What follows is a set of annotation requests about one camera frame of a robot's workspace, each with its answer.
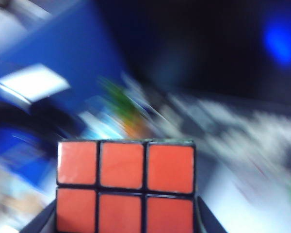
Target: green object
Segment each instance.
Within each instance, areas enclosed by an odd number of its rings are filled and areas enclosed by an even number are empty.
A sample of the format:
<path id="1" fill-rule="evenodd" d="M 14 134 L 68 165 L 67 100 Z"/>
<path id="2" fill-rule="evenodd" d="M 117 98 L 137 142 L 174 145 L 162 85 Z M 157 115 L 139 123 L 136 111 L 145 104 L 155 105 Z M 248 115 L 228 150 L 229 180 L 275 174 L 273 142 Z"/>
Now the green object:
<path id="1" fill-rule="evenodd" d="M 124 89 L 106 78 L 100 78 L 101 84 L 108 94 L 108 105 L 123 121 L 134 121 L 139 115 L 138 109 L 124 92 Z"/>

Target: rubik's cube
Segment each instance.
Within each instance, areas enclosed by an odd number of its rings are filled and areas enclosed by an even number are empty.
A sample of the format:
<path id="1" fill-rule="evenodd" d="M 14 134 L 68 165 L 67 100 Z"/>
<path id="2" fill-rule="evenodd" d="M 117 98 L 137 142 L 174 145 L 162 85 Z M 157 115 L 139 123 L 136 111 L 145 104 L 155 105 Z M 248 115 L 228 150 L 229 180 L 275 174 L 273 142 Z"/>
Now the rubik's cube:
<path id="1" fill-rule="evenodd" d="M 57 231 L 195 233 L 191 141 L 63 141 Z"/>

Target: blue light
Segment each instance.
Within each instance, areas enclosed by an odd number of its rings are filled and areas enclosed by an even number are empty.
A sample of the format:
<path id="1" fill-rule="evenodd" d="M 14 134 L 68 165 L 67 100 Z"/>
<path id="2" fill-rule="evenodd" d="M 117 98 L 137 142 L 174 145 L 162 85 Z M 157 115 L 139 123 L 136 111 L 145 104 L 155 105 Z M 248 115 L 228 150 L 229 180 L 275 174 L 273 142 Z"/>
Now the blue light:
<path id="1" fill-rule="evenodd" d="M 265 31 L 268 52 L 281 65 L 291 65 L 291 16 L 273 18 Z"/>

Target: orange sticker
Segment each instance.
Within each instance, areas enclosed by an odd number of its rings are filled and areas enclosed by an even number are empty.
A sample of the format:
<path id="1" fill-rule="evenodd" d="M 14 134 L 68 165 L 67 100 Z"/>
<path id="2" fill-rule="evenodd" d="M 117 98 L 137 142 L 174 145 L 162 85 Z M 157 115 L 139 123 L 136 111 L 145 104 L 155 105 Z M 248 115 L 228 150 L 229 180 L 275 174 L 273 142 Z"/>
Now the orange sticker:
<path id="1" fill-rule="evenodd" d="M 71 233 L 94 233 L 96 192 L 59 188 L 57 192 L 57 230 Z"/>
<path id="2" fill-rule="evenodd" d="M 107 187 L 142 187 L 144 147 L 141 144 L 103 143 L 100 183 Z"/>
<path id="3" fill-rule="evenodd" d="M 99 233 L 140 232 L 140 197 L 109 194 L 99 197 Z"/>
<path id="4" fill-rule="evenodd" d="M 193 203 L 174 198 L 147 199 L 147 233 L 193 233 Z"/>
<path id="5" fill-rule="evenodd" d="M 96 182 L 96 142 L 61 142 L 58 146 L 58 182 L 94 184 Z"/>
<path id="6" fill-rule="evenodd" d="M 148 180 L 151 190 L 192 193 L 194 149 L 187 146 L 151 145 L 148 152 Z"/>

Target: blurred background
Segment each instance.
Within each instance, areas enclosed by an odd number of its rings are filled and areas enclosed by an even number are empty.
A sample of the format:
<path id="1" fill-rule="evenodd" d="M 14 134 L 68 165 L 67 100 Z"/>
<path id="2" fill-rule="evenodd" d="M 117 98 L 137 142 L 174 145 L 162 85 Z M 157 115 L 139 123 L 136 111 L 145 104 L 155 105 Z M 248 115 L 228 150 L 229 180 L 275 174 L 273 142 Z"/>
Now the blurred background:
<path id="1" fill-rule="evenodd" d="M 229 233 L 291 233 L 291 1 L 0 0 L 0 233 L 58 140 L 191 138 Z"/>

